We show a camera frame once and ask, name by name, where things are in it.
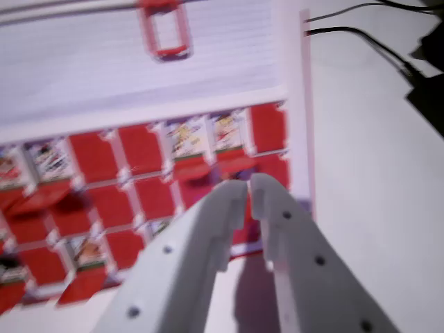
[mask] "white table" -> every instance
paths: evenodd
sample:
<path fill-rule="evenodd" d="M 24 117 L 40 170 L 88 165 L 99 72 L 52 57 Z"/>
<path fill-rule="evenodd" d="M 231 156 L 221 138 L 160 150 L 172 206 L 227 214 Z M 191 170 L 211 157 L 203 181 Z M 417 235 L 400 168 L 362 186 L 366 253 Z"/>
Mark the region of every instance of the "white table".
<path fill-rule="evenodd" d="M 318 16 L 358 3 L 316 0 L 308 7 Z M 362 28 L 408 57 L 436 22 L 371 6 L 311 27 Z M 310 42 L 318 224 L 402 332 L 442 332 L 443 140 L 404 100 L 409 85 L 361 38 L 329 33 Z M 438 73 L 413 63 L 426 75 Z M 49 302 L 13 311 L 0 317 L 0 328 L 88 332 L 115 292 L 62 309 Z M 238 332 L 276 332 L 272 280 L 261 257 L 236 259 L 217 276 L 206 332 L 236 332 L 238 322 Z"/>

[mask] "red clip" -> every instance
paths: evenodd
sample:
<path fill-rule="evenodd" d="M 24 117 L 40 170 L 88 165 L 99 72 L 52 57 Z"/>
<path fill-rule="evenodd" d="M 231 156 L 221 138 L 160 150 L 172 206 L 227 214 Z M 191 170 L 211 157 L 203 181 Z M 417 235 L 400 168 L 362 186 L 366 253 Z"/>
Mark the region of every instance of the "red clip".
<path fill-rule="evenodd" d="M 152 54 L 159 58 L 181 56 L 189 49 L 189 34 L 187 23 L 185 21 L 185 9 L 179 4 L 179 0 L 140 0 L 139 6 L 143 10 L 143 26 L 148 39 L 148 47 Z M 153 14 L 160 10 L 168 8 L 176 12 L 176 27 L 180 37 L 180 45 L 172 49 L 159 49 L 159 42 L 156 38 Z"/>

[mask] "white plastic part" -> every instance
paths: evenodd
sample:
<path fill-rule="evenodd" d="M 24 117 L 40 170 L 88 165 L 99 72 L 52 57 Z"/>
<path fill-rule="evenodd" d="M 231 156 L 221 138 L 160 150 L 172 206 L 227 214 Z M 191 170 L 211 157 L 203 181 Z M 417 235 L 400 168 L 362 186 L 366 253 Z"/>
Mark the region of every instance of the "white plastic part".
<path fill-rule="evenodd" d="M 276 179 L 256 173 L 250 186 L 282 333 L 398 332 Z"/>
<path fill-rule="evenodd" d="M 165 121 L 157 122 L 153 125 L 151 130 L 155 132 L 160 153 L 162 154 L 162 173 L 167 175 L 173 171 L 173 163 L 171 162 L 171 145 L 167 140 L 167 128 L 165 127 Z"/>
<path fill-rule="evenodd" d="M 100 234 L 103 233 L 102 222 L 100 220 L 96 220 L 95 222 L 93 222 L 89 231 L 93 237 L 98 237 Z"/>
<path fill-rule="evenodd" d="M 133 227 L 134 228 L 140 227 L 143 223 L 145 223 L 145 220 L 146 217 L 144 213 L 142 212 L 137 213 L 133 218 Z"/>
<path fill-rule="evenodd" d="M 245 182 L 226 181 L 177 218 L 139 255 L 93 332 L 202 332 L 246 197 Z"/>
<path fill-rule="evenodd" d="M 57 17 L 60 15 L 81 14 L 88 12 L 99 12 L 112 9 L 135 8 L 137 2 L 134 0 L 91 0 L 91 1 L 67 1 L 66 3 L 55 2 L 54 4 L 37 4 L 33 8 L 23 10 L 9 9 L 10 12 L 0 15 L 0 25 L 26 22 L 36 19 Z"/>
<path fill-rule="evenodd" d="M 65 284 L 68 285 L 71 283 L 76 275 L 76 266 L 72 262 L 71 256 L 68 253 L 67 240 L 59 240 L 56 244 L 52 246 L 52 249 L 58 252 L 62 260 L 63 267 L 65 268 L 66 272 L 68 272 L 65 278 Z"/>
<path fill-rule="evenodd" d="M 126 181 L 128 181 L 128 179 L 130 179 L 130 177 L 130 170 L 126 166 L 122 167 L 117 173 L 117 181 L 119 184 L 124 184 Z"/>
<path fill-rule="evenodd" d="M 80 191 L 83 189 L 83 187 L 85 187 L 85 180 L 83 179 L 82 176 L 74 176 L 71 179 L 71 183 L 69 184 L 69 186 L 74 190 L 74 191 Z"/>
<path fill-rule="evenodd" d="M 203 158 L 205 159 L 205 161 L 209 164 L 212 165 L 213 163 L 216 162 L 216 156 L 215 156 L 215 152 L 213 150 L 212 147 L 212 141 L 210 139 L 210 137 L 212 137 L 213 135 L 213 128 L 210 125 L 210 116 L 208 114 L 206 114 L 205 116 L 202 116 L 201 121 L 203 123 L 203 127 L 205 129 L 205 133 L 206 133 L 206 140 L 203 140 L 203 144 L 205 147 L 204 153 L 203 153 Z"/>
<path fill-rule="evenodd" d="M 180 195 L 179 183 L 177 181 L 173 182 L 170 185 L 169 189 L 171 191 L 174 205 L 176 207 L 176 209 L 174 211 L 174 215 L 179 216 L 180 214 L 182 214 L 185 211 L 182 196 Z"/>
<path fill-rule="evenodd" d="M 33 175 L 33 171 L 32 169 L 30 169 L 30 166 L 26 161 L 26 157 L 21 147 L 21 145 L 16 145 L 11 149 L 11 151 L 14 155 L 17 166 L 22 173 L 20 175 L 20 182 L 25 185 L 25 194 L 30 195 L 35 191 L 35 188 L 37 187 L 38 176 Z"/>
<path fill-rule="evenodd" d="M 254 156 L 257 152 L 257 147 L 253 139 L 251 108 L 242 108 L 238 117 L 241 119 L 240 129 L 242 140 L 244 141 L 244 150 L 249 156 Z"/>
<path fill-rule="evenodd" d="M 46 236 L 46 242 L 50 246 L 56 246 L 58 240 L 60 239 L 60 236 L 58 234 L 58 231 L 56 229 L 52 229 L 50 233 Z"/>
<path fill-rule="evenodd" d="M 35 298 L 48 298 L 51 296 L 60 295 L 67 288 L 68 284 L 65 282 L 47 284 L 36 288 L 30 294 Z"/>

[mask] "white surface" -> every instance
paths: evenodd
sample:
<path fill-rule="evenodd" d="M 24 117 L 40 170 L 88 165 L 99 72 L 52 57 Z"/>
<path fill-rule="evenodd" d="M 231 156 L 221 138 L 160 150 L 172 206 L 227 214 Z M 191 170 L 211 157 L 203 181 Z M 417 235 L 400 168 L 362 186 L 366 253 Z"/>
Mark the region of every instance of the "white surface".
<path fill-rule="evenodd" d="M 97 117 L 152 105 L 157 110 L 146 117 L 164 119 L 171 115 L 159 104 L 282 82 L 271 1 L 200 0 L 183 6 L 192 56 L 162 64 L 147 51 L 137 9 L 0 27 L 1 125 L 55 117 L 66 121 L 72 115 L 79 120 L 85 113 Z M 176 31 L 163 23 L 157 25 L 162 35 Z"/>
<path fill-rule="evenodd" d="M 314 17 L 358 3 L 316 0 L 309 7 Z M 407 57 L 435 23 L 429 15 L 372 6 L 311 26 L 356 26 Z M 436 74 L 424 62 L 414 63 Z M 407 83 L 357 36 L 312 37 L 311 66 L 319 226 L 402 332 L 442 332 L 444 143 L 404 100 Z M 237 280 L 251 262 L 234 260 L 218 274 L 207 332 L 236 332 Z M 253 289 L 244 307 L 253 313 L 253 325 L 272 314 L 273 307 L 257 309 L 271 301 L 251 297 L 266 290 Z M 0 328 L 35 332 L 47 318 L 45 332 L 88 332 L 114 293 L 101 292 L 77 307 L 49 303 L 12 312 L 0 317 Z"/>

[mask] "black wire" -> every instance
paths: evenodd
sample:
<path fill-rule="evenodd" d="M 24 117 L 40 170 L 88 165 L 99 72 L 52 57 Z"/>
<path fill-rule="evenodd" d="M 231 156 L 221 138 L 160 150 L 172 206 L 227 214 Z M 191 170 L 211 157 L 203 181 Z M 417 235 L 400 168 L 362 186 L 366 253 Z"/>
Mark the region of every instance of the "black wire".
<path fill-rule="evenodd" d="M 360 3 L 359 5 L 351 6 L 351 7 L 345 8 L 343 10 L 338 10 L 337 12 L 332 12 L 330 14 L 321 15 L 321 16 L 317 16 L 317 17 L 312 17 L 311 19 L 306 20 L 306 22 L 314 22 L 314 21 L 319 21 L 320 19 L 328 19 L 329 17 L 337 16 L 337 15 L 343 14 L 345 12 L 349 12 L 351 10 L 362 8 L 362 7 L 367 7 L 367 6 L 387 6 L 387 7 L 393 7 L 393 6 L 388 5 L 387 3 L 380 3 L 380 2 Z M 420 12 L 422 14 L 433 15 L 432 12 L 427 12 L 427 11 L 422 11 L 422 10 L 415 10 L 415 12 Z"/>
<path fill-rule="evenodd" d="M 405 64 L 407 62 L 402 56 L 397 54 L 394 50 L 388 48 L 386 45 L 382 44 L 379 40 L 376 40 L 375 38 L 373 38 L 369 34 L 363 32 L 362 30 L 352 28 L 349 26 L 332 26 L 329 28 L 312 29 L 312 30 L 308 30 L 307 34 L 308 34 L 308 36 L 312 36 L 312 35 L 317 35 L 319 33 L 333 33 L 333 32 L 337 32 L 337 31 L 347 31 L 349 33 L 354 33 L 356 35 L 360 35 L 364 39 L 368 40 L 371 44 L 377 45 L 381 49 L 385 50 L 385 52 L 391 54 L 394 58 L 396 58 L 400 62 L 402 62 L 402 64 Z"/>
<path fill-rule="evenodd" d="M 399 60 L 403 67 L 404 71 L 401 71 L 404 77 L 409 80 L 410 82 L 414 83 L 422 83 L 425 79 L 423 74 L 417 70 L 410 62 L 406 61 L 402 56 L 400 56 L 398 53 L 396 53 L 394 50 L 390 49 L 388 46 L 382 44 L 379 40 L 376 40 L 374 37 L 370 36 L 369 34 L 365 33 L 362 30 L 352 28 L 349 26 L 332 26 L 329 28 L 319 28 L 319 29 L 311 29 L 307 31 L 308 36 L 317 35 L 319 33 L 333 33 L 337 31 L 346 31 L 349 33 L 354 33 L 356 35 L 359 35 L 363 37 L 367 42 L 370 42 L 373 46 L 378 46 L 379 48 L 383 49 L 385 52 L 393 56 L 395 59 Z"/>
<path fill-rule="evenodd" d="M 434 6 L 410 6 L 410 5 L 404 5 L 402 3 L 398 3 L 398 2 L 393 2 L 393 1 L 389 1 L 389 0 L 378 0 L 379 2 L 385 3 L 388 6 L 391 7 L 395 7 L 395 8 L 400 8 L 400 9 L 405 9 L 405 10 L 411 10 L 414 12 L 417 12 L 419 10 L 440 10 L 440 9 L 444 9 L 444 3 L 441 3 L 439 5 L 434 5 Z"/>

